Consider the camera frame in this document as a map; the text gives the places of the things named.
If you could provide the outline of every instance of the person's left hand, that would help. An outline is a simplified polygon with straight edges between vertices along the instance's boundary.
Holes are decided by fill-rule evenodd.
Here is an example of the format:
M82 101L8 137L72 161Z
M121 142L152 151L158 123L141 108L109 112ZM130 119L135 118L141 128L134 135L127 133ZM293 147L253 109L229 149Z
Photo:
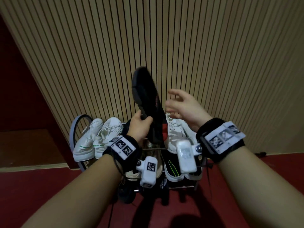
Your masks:
M137 111L134 116L131 118L129 131L127 135L134 138L138 145L142 145L142 141L146 138L149 130L150 125L153 122L153 118L151 116L147 117L145 120L141 120L141 111Z

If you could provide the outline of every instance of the neon green line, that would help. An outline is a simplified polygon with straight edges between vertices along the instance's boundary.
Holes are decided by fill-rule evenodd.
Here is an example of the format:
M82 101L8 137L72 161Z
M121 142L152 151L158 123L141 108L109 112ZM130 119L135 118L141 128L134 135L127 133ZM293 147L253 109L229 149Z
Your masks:
M175 173L174 173L174 171L173 171L173 169L172 169L170 163L169 163L169 166L170 166L170 168L171 168L171 170L172 170L172 172L173 172L173 174L174 174L174 177L176 177L176 175L175 175Z
M171 162L170 160L169 160L169 162ZM173 165L173 163L171 162L171 164ZM173 165L173 167L174 167L174 169L176 170L176 173L178 174L178 171L177 171L177 169L175 168L175 166ZM179 174L178 174L178 176L179 176Z

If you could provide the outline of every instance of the wristband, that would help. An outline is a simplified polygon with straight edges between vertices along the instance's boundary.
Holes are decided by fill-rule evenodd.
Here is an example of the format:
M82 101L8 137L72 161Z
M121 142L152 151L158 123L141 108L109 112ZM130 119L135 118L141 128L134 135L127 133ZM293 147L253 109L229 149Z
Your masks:
M215 163L221 161L232 151L245 145L245 134L233 122L214 118L200 127L196 134L203 153Z
M122 175L125 172L135 169L141 153L142 149L139 147L137 141L129 135L112 138L108 143L108 148L103 152L103 154L110 154L114 158L117 168L116 162L120 163L123 168L123 173L121 173L120 168L118 168L118 171Z

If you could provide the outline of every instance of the person's right arm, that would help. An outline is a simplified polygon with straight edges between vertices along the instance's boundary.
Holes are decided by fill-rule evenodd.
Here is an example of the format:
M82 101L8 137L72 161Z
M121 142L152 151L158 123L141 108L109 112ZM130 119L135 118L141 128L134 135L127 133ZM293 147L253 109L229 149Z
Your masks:
M197 130L212 117L195 98L182 90L166 102L172 118L185 120ZM245 146L218 163L235 200L251 227L303 227L304 196L257 158Z

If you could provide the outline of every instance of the white device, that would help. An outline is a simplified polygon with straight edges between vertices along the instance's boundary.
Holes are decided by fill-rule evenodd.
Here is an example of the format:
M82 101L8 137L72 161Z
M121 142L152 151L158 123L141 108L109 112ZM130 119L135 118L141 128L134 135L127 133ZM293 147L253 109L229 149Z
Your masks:
M147 156L145 161L138 160L136 169L141 172L140 185L145 188L152 188L156 183L157 158Z
M197 171L194 156L200 155L201 150L202 148L199 144L191 145L189 140L181 140L176 143L179 168L182 174Z

